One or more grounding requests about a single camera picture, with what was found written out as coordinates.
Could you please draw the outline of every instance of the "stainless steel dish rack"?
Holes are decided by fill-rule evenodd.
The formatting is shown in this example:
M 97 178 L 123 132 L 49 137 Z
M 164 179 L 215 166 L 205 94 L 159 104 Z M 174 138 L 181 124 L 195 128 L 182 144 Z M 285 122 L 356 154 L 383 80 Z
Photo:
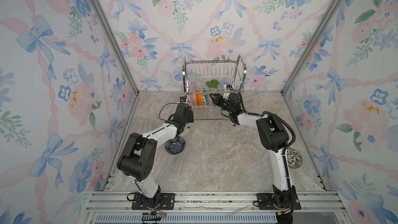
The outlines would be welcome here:
M 221 114 L 221 108 L 209 104 L 210 93 L 243 92 L 246 79 L 246 63 L 238 55 L 236 61 L 229 58 L 222 61 L 187 62 L 183 56 L 182 76 L 187 102 L 192 106 L 196 121 L 227 120 Z M 195 103 L 194 96 L 205 98 L 206 105 Z

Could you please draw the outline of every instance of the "cable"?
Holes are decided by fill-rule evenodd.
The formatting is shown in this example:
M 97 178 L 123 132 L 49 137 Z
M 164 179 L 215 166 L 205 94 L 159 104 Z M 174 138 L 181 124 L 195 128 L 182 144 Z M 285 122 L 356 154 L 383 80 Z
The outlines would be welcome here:
M 224 115 L 224 114 L 222 113 L 222 109 L 220 110 L 220 113 L 221 113 L 222 116 L 229 118 L 229 116 L 226 116 L 226 115 Z
M 178 105 L 178 103 L 174 103 L 174 102 L 168 103 L 168 104 L 164 105 L 164 106 L 162 107 L 162 109 L 160 110 L 160 112 L 159 112 L 159 119 L 160 119 L 160 120 L 162 120 L 162 121 L 167 121 L 167 120 L 165 120 L 165 119 L 160 118 L 160 113 L 162 112 L 162 110 L 163 110 L 163 108 L 164 108 L 165 106 L 170 105 L 170 104 L 176 104 L 176 105 Z

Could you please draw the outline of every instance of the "vent grille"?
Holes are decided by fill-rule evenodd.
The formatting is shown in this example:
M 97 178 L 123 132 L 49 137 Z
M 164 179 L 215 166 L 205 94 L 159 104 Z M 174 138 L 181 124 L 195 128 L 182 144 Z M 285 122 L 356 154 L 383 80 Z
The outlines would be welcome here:
M 155 223 L 155 217 L 142 213 L 98 213 L 94 223 Z M 225 216 L 225 213 L 167 213 L 157 223 L 277 223 L 275 213 L 236 213 Z

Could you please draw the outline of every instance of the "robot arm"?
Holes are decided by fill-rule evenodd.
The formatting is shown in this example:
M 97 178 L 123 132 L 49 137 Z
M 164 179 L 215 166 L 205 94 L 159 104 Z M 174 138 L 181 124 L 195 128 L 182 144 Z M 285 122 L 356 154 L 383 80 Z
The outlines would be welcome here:
M 270 112 L 267 112 L 269 113 L 268 115 L 246 112 L 241 102 L 241 96 L 237 93 L 229 94 L 227 99 L 220 94 L 210 94 L 210 97 L 214 104 L 229 112 L 230 120 L 234 124 L 246 125 L 257 129 L 261 143 L 268 150 L 271 157 L 274 175 L 272 203 L 283 210 L 283 213 L 293 212 L 291 206 L 294 205 L 293 202 L 297 199 L 297 195 L 289 177 L 289 167 L 285 156 L 286 148 L 295 139 L 295 134 L 291 127 L 280 117 Z M 284 124 L 292 134 L 291 142 L 288 142 L 289 135 Z
M 160 186 L 151 175 L 156 148 L 180 135 L 185 125 L 192 122 L 192 108 L 186 103 L 179 103 L 176 112 L 161 127 L 142 135 L 134 132 L 128 138 L 117 169 L 134 178 L 147 207 L 157 207 L 160 199 Z

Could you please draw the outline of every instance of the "gray marble surface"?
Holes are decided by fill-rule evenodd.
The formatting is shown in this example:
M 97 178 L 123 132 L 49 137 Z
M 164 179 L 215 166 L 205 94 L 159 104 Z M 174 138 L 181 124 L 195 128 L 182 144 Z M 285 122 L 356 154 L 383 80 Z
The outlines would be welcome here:
M 161 126 L 161 108 L 178 102 L 183 93 L 141 93 L 130 133 L 145 133 Z M 278 114 L 297 133 L 292 145 L 303 158 L 303 165 L 290 169 L 297 191 L 323 191 L 310 155 L 280 93 L 243 93 L 249 112 Z M 174 113 L 176 105 L 164 108 L 161 117 Z M 273 172 L 267 150 L 256 129 L 236 126 L 229 121 L 196 121 L 180 135 L 184 151 L 169 154 L 164 147 L 156 152 L 152 175 L 162 191 L 272 191 Z M 112 191 L 136 191 L 131 178 L 115 171 Z

